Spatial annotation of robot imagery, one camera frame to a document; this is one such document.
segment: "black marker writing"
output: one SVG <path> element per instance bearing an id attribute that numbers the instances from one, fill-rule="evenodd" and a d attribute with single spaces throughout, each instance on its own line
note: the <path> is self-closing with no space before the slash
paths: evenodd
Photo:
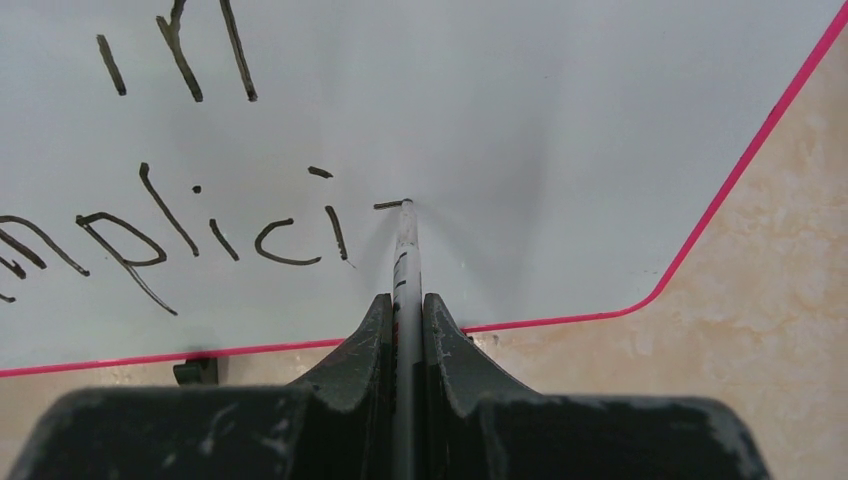
<path id="1" fill-rule="evenodd" d="M 385 202 L 385 203 L 375 203 L 374 210 L 385 210 L 387 208 L 394 208 L 403 205 L 403 202 L 412 201 L 408 198 L 404 198 L 403 200 L 396 200 L 394 202 Z"/>
<path id="2" fill-rule="evenodd" d="M 112 49 L 109 48 L 109 41 L 105 35 L 97 36 L 97 45 L 100 46 L 100 56 L 103 57 L 103 63 L 106 64 L 106 70 L 109 71 L 109 76 L 112 77 L 112 83 L 115 84 L 115 89 L 118 95 L 124 96 L 127 94 L 127 86 L 124 84 L 124 79 L 121 77 L 121 71 L 118 70 L 118 65 L 115 63 L 115 58 L 112 56 Z"/>
<path id="3" fill-rule="evenodd" d="M 139 240 L 146 243 L 150 248 L 152 248 L 156 252 L 156 257 L 150 260 L 127 260 L 123 257 L 123 255 L 118 253 L 118 251 L 115 250 L 115 248 L 112 247 L 112 245 L 110 245 L 109 242 L 107 242 L 106 239 L 104 239 L 99 233 L 97 233 L 97 231 L 94 230 L 94 228 L 91 226 L 92 223 L 98 220 L 108 220 L 116 225 L 124 227 L 124 229 L 126 229 L 128 232 L 132 233 L 133 235 L 138 237 Z M 82 229 L 85 230 L 89 235 L 91 235 L 91 237 L 94 238 L 94 240 L 96 240 L 101 247 L 103 247 L 107 252 L 109 252 L 109 254 L 112 255 L 112 257 L 118 262 L 118 264 L 121 265 L 121 267 L 123 267 L 124 270 L 126 270 L 127 273 L 130 274 L 132 279 L 135 280 L 135 283 L 139 287 L 141 287 L 141 289 L 144 290 L 144 293 L 146 293 L 151 299 L 153 299 L 154 302 L 156 302 L 160 307 L 164 308 L 170 314 L 177 314 L 176 311 L 166 305 L 161 298 L 156 296 L 156 294 L 153 293 L 152 290 L 150 290 L 150 287 L 147 286 L 144 280 L 139 276 L 138 272 L 135 271 L 135 268 L 133 268 L 149 267 L 167 260 L 168 256 L 165 253 L 165 250 L 163 250 L 162 247 L 159 246 L 159 244 L 154 242 L 147 235 L 141 233 L 141 231 L 130 225 L 128 222 L 106 212 L 93 213 L 86 217 L 83 217 L 82 215 L 77 215 L 77 225 L 82 227 Z"/>
<path id="4" fill-rule="evenodd" d="M 330 217 L 330 222 L 333 224 L 333 233 L 336 234 L 336 243 L 339 245 L 339 253 L 342 256 L 342 260 L 347 260 L 347 247 L 345 247 L 344 244 L 342 226 L 339 223 L 339 217 L 336 215 L 336 210 L 331 205 L 327 205 L 324 207 L 324 211 L 327 212 L 327 216 Z"/>
<path id="5" fill-rule="evenodd" d="M 239 74 L 241 74 L 241 82 L 244 84 L 244 90 L 247 92 L 247 99 L 248 101 L 255 102 L 258 96 L 256 95 L 256 89 L 253 87 L 253 80 L 250 78 L 247 60 L 244 58 L 244 49 L 241 47 L 241 38 L 238 36 L 236 17 L 233 15 L 233 7 L 230 5 L 230 0 L 221 0 L 221 13 L 224 14 L 224 23 L 227 24 L 227 33 L 230 35 L 230 43 L 233 44 L 236 65 L 239 67 Z"/>
<path id="6" fill-rule="evenodd" d="M 214 218 L 210 218 L 209 219 L 209 228 L 212 229 L 212 233 L 215 235 L 215 238 L 217 238 L 218 241 L 221 243 L 221 245 L 224 247 L 224 250 L 226 250 L 227 253 L 229 253 L 230 256 L 233 257 L 233 260 L 238 262 L 238 253 L 236 253 L 236 251 L 233 249 L 232 245 L 230 245 L 230 242 L 228 242 L 227 239 L 224 238 L 224 235 L 221 234 L 221 230 L 218 228 L 218 221 L 215 220 Z"/>
<path id="7" fill-rule="evenodd" d="M 188 66 L 188 61 L 183 55 L 182 46 L 180 46 L 180 17 L 182 17 L 185 2 L 186 0 L 174 0 L 174 6 L 171 8 L 171 23 L 168 24 L 164 17 L 157 16 L 156 25 L 159 26 L 159 31 L 165 37 L 165 43 L 168 44 L 168 48 L 174 55 L 174 61 L 177 62 L 177 67 L 180 69 L 189 91 L 191 91 L 191 96 L 194 97 L 195 102 L 202 102 L 203 92 L 200 91 L 200 85 L 197 83 L 191 67 Z"/>
<path id="8" fill-rule="evenodd" d="M 398 255 L 398 259 L 395 262 L 395 270 L 397 270 L 398 265 L 400 265 L 400 259 L 405 257 L 407 253 L 409 253 L 409 252 L 403 252 L 400 255 Z"/>
<path id="9" fill-rule="evenodd" d="M 80 275 L 82 275 L 84 277 L 87 277 L 87 276 L 90 275 L 88 270 L 79 266 L 79 264 L 77 264 L 77 262 L 75 262 L 73 259 L 71 259 L 71 257 L 68 256 L 68 254 L 65 253 L 64 250 L 59 248 L 59 246 L 56 245 L 56 243 L 53 242 L 53 240 L 51 240 L 50 237 L 48 237 L 47 234 L 44 233 L 43 230 L 38 228 L 38 226 L 36 226 L 34 223 L 30 222 L 29 220 L 27 220 L 25 218 L 21 218 L 21 217 L 16 217 L 14 215 L 2 215 L 2 216 L 0 216 L 0 223 L 17 223 L 19 225 L 23 225 L 23 226 L 29 228 L 30 230 L 33 231 L 33 233 L 38 235 L 38 237 L 41 238 L 41 241 L 43 241 L 48 247 L 50 247 L 50 249 L 53 250 L 56 253 L 56 255 L 59 256 L 59 258 L 61 258 L 62 260 L 65 261 L 65 263 L 67 263 L 68 265 L 73 267 L 74 270 L 79 272 Z M 20 253 L 21 255 L 26 257 L 26 259 L 29 260 L 30 262 L 32 262 L 36 267 L 38 267 L 42 270 L 47 268 L 47 264 L 44 263 L 44 260 L 42 260 L 41 257 L 39 257 L 32 250 L 30 250 L 29 247 L 27 247 L 23 243 L 19 242 L 15 237 L 13 237 L 13 236 L 9 235 L 8 233 L 6 233 L 5 231 L 3 231 L 3 229 L 0 229 L 0 240 L 4 241 L 7 245 L 14 248 L 18 253 Z"/>
<path id="10" fill-rule="evenodd" d="M 323 168 L 318 167 L 309 167 L 306 169 L 312 175 L 317 175 L 321 178 L 333 178 L 333 174 L 324 170 Z"/>
<path id="11" fill-rule="evenodd" d="M 275 262 L 285 263 L 286 265 L 296 265 L 296 266 L 301 266 L 301 267 L 306 266 L 306 265 L 312 265 L 313 263 L 318 263 L 319 261 L 321 261 L 321 257 L 315 257 L 315 258 L 311 258 L 309 260 L 292 260 L 290 258 L 278 257 L 277 255 L 274 255 L 273 253 L 269 253 L 264 248 L 262 248 L 262 241 L 264 241 L 265 237 L 267 237 L 268 234 L 271 233 L 275 228 L 284 227 L 284 226 L 287 226 L 287 225 L 291 225 L 293 223 L 294 223 L 293 219 L 287 218 L 285 220 L 278 220 L 276 222 L 271 222 L 268 225 L 266 225 L 265 228 L 263 228 L 262 231 L 259 232 L 259 235 L 256 237 L 256 241 L 253 242 L 253 246 L 256 248 L 256 253 L 258 253 L 259 255 L 262 255 L 263 257 L 265 257 L 269 260 L 273 260 Z"/>
<path id="12" fill-rule="evenodd" d="M 197 250 L 197 245 L 194 244 L 194 240 L 192 240 L 191 237 L 188 236 L 188 233 L 186 233 L 185 229 L 183 229 L 182 225 L 180 225 L 180 222 L 178 222 L 177 219 L 174 218 L 174 215 L 171 213 L 171 210 L 168 208 L 167 205 L 165 205 L 164 200 L 162 200 L 162 197 L 160 197 L 159 194 L 156 192 L 156 189 L 153 188 L 153 184 L 150 183 L 150 178 L 148 178 L 150 175 L 150 165 L 145 162 L 142 162 L 141 168 L 139 168 L 138 170 L 138 175 L 141 177 L 141 183 L 144 184 L 144 188 L 147 189 L 147 193 L 149 193 L 150 196 L 153 197 L 153 200 L 156 202 L 156 205 L 159 206 L 159 209 L 162 210 L 162 213 L 164 213 L 165 217 L 168 218 L 168 221 L 171 222 L 171 225 L 174 226 L 180 236 L 183 237 L 183 240 L 185 240 L 185 242 L 188 244 L 188 247 L 191 249 L 191 254 L 195 257 L 200 255 L 200 252 Z"/>
<path id="13" fill-rule="evenodd" d="M 3 257 L 0 257 L 0 265 L 3 265 L 4 267 L 8 268 L 12 273 L 15 274 L 16 277 L 20 278 L 21 280 L 26 278 L 26 272 L 23 268 L 21 268 L 20 265 L 18 265 L 18 262 L 12 260 L 12 262 L 9 263 L 8 260 Z"/>

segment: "beige marble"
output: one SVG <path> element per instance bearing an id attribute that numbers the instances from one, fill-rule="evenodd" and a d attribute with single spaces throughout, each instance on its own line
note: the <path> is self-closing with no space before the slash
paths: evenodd
<path id="1" fill-rule="evenodd" d="M 544 392 L 705 395 L 778 478 L 848 478 L 848 34 L 813 74 L 666 290 L 617 319 L 475 334 Z M 229 358 L 285 383 L 329 349 Z M 172 363 L 0 379 L 0 472 L 37 416 L 86 385 L 171 384 Z"/>

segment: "whiteboard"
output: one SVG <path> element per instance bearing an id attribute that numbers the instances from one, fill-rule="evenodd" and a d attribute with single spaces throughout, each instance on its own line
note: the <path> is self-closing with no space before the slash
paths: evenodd
<path id="1" fill-rule="evenodd" d="M 0 368 L 345 337 L 405 197 L 461 325 L 627 308 L 842 6 L 232 3 L 0 1 Z"/>

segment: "pink border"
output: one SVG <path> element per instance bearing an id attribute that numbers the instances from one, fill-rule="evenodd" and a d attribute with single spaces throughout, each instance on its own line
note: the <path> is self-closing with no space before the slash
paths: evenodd
<path id="1" fill-rule="evenodd" d="M 842 4 L 842 8 L 839 9 L 839 12 L 834 17 L 833 21 L 825 30 L 824 35 L 813 48 L 813 51 L 810 53 L 807 60 L 801 66 L 801 69 L 795 75 L 795 78 L 792 79 L 792 82 L 789 84 L 789 87 L 780 97 L 780 100 L 777 101 L 771 113 L 769 113 L 768 118 L 763 123 L 763 126 L 760 127 L 760 130 L 754 136 L 754 139 L 751 140 L 751 143 L 748 145 L 748 148 L 745 149 L 745 152 L 739 158 L 739 162 L 733 167 L 733 170 L 730 172 L 730 175 L 727 177 L 727 180 L 724 181 L 718 193 L 716 194 L 713 201 L 710 202 L 710 205 L 707 207 L 707 210 L 701 216 L 701 219 L 698 221 L 698 224 L 695 225 L 695 229 L 692 230 L 692 233 L 689 234 L 689 237 L 686 239 L 686 242 L 683 243 L 683 247 L 680 248 L 680 251 L 674 257 L 674 260 L 671 261 L 671 265 L 669 265 L 668 270 L 665 271 L 662 278 L 660 278 L 657 286 L 654 287 L 654 290 L 648 294 L 641 302 L 625 308 L 623 310 L 618 310 L 615 312 L 603 312 L 603 313 L 590 313 L 586 315 L 575 315 L 571 317 L 555 317 L 555 318 L 543 318 L 538 320 L 523 320 L 518 322 L 508 322 L 508 323 L 498 323 L 494 325 L 479 325 L 476 327 L 467 327 L 463 328 L 463 331 L 466 333 L 473 332 L 486 332 L 490 330 L 507 330 L 511 328 L 525 328 L 525 327 L 537 327 L 542 325 L 555 325 L 560 323 L 575 323 L 575 322 L 586 322 L 589 320 L 601 320 L 604 318 L 616 318 L 622 315 L 627 315 L 628 313 L 633 313 L 636 310 L 639 310 L 652 301 L 654 301 L 657 296 L 659 296 L 660 292 L 665 289 L 665 286 L 668 284 L 671 277 L 677 271 L 680 264 L 683 263 L 683 259 L 686 258 L 686 255 L 689 254 L 689 251 L 695 245 L 695 242 L 698 241 L 698 237 L 701 236 L 701 233 L 704 232 L 704 229 L 707 228 L 707 224 L 710 223 L 713 216 L 718 211 L 724 199 L 727 198 L 727 195 L 730 193 L 730 190 L 733 189 L 733 186 L 736 185 L 736 182 L 739 180 L 739 177 L 742 176 L 742 172 L 748 167 L 751 163 L 751 160 L 754 158 L 754 155 L 757 154 L 760 147 L 762 147 L 766 138 L 768 138 L 771 131 L 774 129 L 777 122 L 783 117 L 783 114 L 786 112 L 786 109 L 789 108 L 789 105 L 792 103 L 792 100 L 798 95 L 798 92 L 801 91 L 801 88 L 807 82 L 807 79 L 810 78 L 810 75 L 816 69 L 821 59 L 824 58 L 824 55 L 830 50 L 830 47 L 833 45 L 833 42 L 836 41 L 836 38 L 845 28 L 846 23 L 848 23 L 848 0 Z M 251 353 L 266 353 L 266 352 L 279 352 L 283 350 L 296 350 L 301 348 L 316 348 L 316 347 L 332 347 L 340 344 L 344 341 L 343 338 L 334 338 L 330 340 L 319 340 L 314 342 L 301 342 L 301 343 L 287 343 L 282 345 L 262 345 L 255 347 L 238 347 L 238 348 L 225 348 L 222 350 L 210 350 L 205 352 L 182 352 L 182 353 L 168 353 L 163 355 L 148 355 L 143 357 L 133 357 L 133 358 L 117 358 L 117 359 L 109 359 L 109 360 L 94 360 L 90 362 L 78 362 L 78 363 L 65 363 L 60 365 L 44 365 L 38 367 L 24 367 L 24 368 L 12 368 L 8 370 L 0 370 L 0 377 L 11 377 L 16 375 L 29 375 L 35 373 L 51 373 L 51 372 L 61 372 L 66 370 L 80 370 L 85 368 L 97 368 L 97 367 L 113 367 L 118 365 L 131 365 L 137 363 L 151 363 L 151 362 L 166 362 L 166 361 L 177 361 L 177 360 L 186 360 L 197 357 L 220 357 L 220 356 L 232 356 L 232 355 L 246 355 Z"/>

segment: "black plastic clip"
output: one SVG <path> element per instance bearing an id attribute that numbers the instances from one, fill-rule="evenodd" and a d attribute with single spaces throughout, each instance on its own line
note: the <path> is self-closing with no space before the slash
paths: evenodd
<path id="1" fill-rule="evenodd" d="M 194 358 L 174 365 L 174 377 L 181 386 L 218 385 L 218 359 Z"/>

